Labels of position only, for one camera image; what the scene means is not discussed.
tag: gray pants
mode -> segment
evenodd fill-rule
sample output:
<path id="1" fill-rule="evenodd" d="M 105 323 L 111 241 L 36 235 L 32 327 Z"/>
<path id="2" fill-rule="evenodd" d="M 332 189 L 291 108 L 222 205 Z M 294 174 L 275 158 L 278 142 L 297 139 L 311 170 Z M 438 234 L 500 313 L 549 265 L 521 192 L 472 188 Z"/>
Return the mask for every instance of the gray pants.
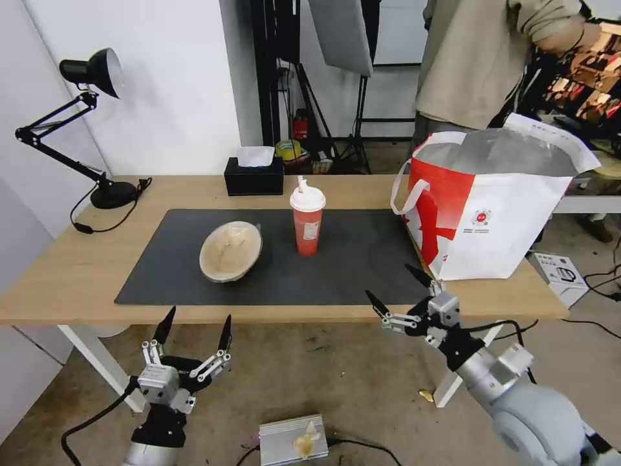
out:
<path id="1" fill-rule="evenodd" d="M 472 131 L 476 131 L 476 129 L 466 128 L 465 126 L 460 126 L 454 123 L 432 120 L 417 112 L 414 135 L 412 136 L 412 140 L 409 142 L 408 157 L 412 155 L 414 149 L 425 142 L 427 136 L 431 133 L 443 133 L 444 131 L 461 131 L 462 133 L 471 133 Z"/>

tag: wooden bowl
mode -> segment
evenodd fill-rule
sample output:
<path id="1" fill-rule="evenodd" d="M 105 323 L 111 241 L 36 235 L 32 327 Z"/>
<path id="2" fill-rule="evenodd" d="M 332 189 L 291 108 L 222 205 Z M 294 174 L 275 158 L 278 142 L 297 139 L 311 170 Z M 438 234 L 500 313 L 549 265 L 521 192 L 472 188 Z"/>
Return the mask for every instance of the wooden bowl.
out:
<path id="1" fill-rule="evenodd" d="M 261 253 L 261 232 L 251 223 L 234 221 L 216 228 L 202 244 L 199 264 L 212 282 L 234 282 L 243 277 Z"/>

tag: plastic cup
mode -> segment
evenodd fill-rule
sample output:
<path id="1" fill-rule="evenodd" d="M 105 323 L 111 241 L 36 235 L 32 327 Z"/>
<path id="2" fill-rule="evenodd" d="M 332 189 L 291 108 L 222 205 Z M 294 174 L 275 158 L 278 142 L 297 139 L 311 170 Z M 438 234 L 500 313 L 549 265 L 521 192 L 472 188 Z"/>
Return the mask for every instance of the plastic cup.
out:
<path id="1" fill-rule="evenodd" d="M 319 246 L 319 232 L 321 229 L 321 215 L 325 207 L 323 193 L 311 186 L 299 176 L 299 186 L 289 199 L 293 208 L 293 221 L 296 227 L 296 244 L 302 256 L 312 256 Z"/>

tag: shopping bag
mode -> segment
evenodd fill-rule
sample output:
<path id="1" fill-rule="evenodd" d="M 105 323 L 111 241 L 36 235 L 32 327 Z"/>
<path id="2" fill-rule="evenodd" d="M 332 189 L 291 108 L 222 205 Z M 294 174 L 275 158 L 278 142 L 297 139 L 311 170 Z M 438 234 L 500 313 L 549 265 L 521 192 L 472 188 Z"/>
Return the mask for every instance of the shopping bag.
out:
<path id="1" fill-rule="evenodd" d="M 501 129 L 431 134 L 401 167 L 390 203 L 436 279 L 508 278 L 572 178 L 598 166 L 570 133 L 512 114 Z"/>

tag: desk lamp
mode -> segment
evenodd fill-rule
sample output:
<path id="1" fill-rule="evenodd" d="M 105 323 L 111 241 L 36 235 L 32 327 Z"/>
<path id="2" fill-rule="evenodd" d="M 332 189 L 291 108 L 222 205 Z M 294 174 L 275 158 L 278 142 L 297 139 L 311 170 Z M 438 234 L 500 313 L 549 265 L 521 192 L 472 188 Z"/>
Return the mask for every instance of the desk lamp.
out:
<path id="1" fill-rule="evenodd" d="M 74 83 L 79 90 L 84 92 L 71 102 L 66 103 L 34 123 L 17 129 L 17 131 L 15 131 L 17 140 L 43 152 L 45 155 L 49 155 L 54 160 L 92 179 L 96 183 L 96 189 L 93 188 L 94 191 L 91 194 L 91 203 L 93 207 L 112 209 L 137 201 L 142 190 L 146 188 L 144 184 L 141 184 L 137 188 L 131 183 L 109 180 L 105 172 L 96 171 L 96 169 L 92 167 L 72 160 L 43 143 L 43 138 L 47 135 L 71 123 L 73 120 L 80 118 L 89 111 L 95 110 L 99 94 L 94 92 L 90 85 L 97 86 L 102 92 L 112 97 L 120 98 L 119 94 L 123 89 L 123 74 L 116 53 L 114 53 L 113 49 L 99 50 L 89 61 L 63 60 L 60 62 L 59 68 L 60 74 L 64 79 Z M 50 118 L 79 103 L 86 105 L 86 108 L 64 120 L 48 121 Z"/>

